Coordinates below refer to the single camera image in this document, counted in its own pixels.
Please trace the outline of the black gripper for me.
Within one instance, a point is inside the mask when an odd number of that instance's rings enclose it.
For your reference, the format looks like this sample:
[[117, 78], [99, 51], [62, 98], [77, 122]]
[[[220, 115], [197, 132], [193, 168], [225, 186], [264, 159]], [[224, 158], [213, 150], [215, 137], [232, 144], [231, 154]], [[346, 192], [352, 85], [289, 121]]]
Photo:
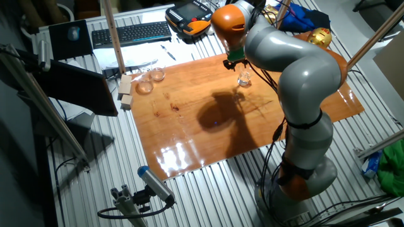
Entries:
[[236, 70], [236, 66], [238, 64], [242, 64], [244, 67], [246, 67], [249, 64], [249, 61], [247, 59], [241, 59], [241, 60], [237, 60], [234, 62], [231, 62], [229, 60], [224, 60], [223, 61], [223, 65], [225, 66], [226, 69], [228, 70]]

